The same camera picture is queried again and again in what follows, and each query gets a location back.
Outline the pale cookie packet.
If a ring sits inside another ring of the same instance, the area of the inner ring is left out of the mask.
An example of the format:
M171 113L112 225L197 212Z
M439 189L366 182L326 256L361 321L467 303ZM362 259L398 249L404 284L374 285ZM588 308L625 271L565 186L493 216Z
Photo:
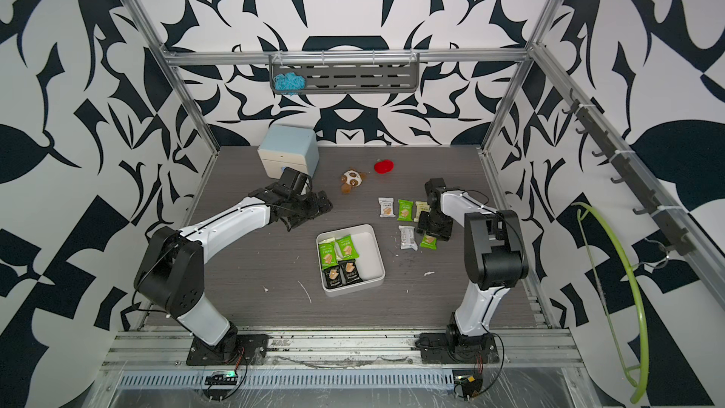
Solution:
M422 213L429 212L430 211L430 205L426 201L416 201L415 202L415 218L413 221L418 222Z

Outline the small green cookie packet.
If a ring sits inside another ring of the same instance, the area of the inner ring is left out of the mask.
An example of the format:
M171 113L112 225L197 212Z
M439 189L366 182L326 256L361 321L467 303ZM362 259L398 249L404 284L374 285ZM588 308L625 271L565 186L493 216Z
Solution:
M422 247L423 249L436 250L437 241L438 239L436 237L424 234L420 242L420 247Z

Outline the white cookie packet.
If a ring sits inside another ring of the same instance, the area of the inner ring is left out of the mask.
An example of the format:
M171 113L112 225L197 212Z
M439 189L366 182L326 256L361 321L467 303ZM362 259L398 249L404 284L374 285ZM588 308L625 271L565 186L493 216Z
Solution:
M418 245L415 241L415 227L399 226L398 230L400 231L400 249L418 250Z
M395 214L394 198L378 198L379 216L382 218L393 218Z

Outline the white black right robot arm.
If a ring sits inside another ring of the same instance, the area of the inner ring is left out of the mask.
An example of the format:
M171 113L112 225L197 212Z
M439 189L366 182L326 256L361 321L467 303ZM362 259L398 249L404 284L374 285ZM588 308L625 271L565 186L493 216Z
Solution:
M453 343L474 343L491 334L490 321L500 301L528 276L520 222L515 212L488 207L440 178L427 181L425 191L430 209L421 213L416 232L447 241L455 223L464 230L468 286L452 315L449 336Z

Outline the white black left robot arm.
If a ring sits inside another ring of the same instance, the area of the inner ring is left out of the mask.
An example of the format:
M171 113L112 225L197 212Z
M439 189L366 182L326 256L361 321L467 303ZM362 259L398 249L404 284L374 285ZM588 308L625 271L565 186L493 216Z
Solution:
M205 295L205 265L221 250L255 230L281 221L292 230L332 210L310 176L293 168L226 211L185 228L153 233L134 279L134 290L171 315L214 351L230 353L236 327Z

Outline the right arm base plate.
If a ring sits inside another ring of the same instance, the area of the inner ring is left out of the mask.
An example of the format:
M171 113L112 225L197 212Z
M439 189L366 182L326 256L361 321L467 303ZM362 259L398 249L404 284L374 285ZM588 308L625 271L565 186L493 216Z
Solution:
M500 353L493 334L458 336L423 332L415 341L424 364L499 364Z

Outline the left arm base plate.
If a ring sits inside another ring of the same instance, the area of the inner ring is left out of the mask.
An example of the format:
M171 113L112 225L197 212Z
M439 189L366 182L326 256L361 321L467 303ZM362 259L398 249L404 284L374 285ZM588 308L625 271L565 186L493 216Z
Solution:
M268 334L232 334L216 346L210 346L194 336L186 358L187 366L232 366L240 358L253 362L257 355L266 357Z

